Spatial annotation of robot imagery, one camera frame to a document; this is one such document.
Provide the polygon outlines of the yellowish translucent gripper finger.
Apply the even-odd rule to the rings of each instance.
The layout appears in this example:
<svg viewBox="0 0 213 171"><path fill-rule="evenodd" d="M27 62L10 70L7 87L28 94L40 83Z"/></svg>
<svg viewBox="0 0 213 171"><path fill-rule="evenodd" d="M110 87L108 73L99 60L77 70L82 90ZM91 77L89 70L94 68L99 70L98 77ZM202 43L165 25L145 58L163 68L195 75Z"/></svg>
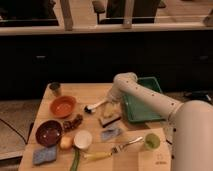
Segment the yellowish translucent gripper finger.
<svg viewBox="0 0 213 171"><path fill-rule="evenodd" d="M103 111L104 118L110 118L118 113L118 105L116 103L106 103Z"/></svg>

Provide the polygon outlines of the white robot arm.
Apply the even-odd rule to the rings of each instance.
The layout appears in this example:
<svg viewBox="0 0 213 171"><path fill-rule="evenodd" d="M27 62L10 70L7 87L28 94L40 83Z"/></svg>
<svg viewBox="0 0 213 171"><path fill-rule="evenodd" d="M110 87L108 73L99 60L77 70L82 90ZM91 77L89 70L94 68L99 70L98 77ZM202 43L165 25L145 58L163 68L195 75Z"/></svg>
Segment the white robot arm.
<svg viewBox="0 0 213 171"><path fill-rule="evenodd" d="M107 100L118 102L130 94L173 125L171 171L213 171L213 105L181 102L137 81L133 72L115 75Z"/></svg>

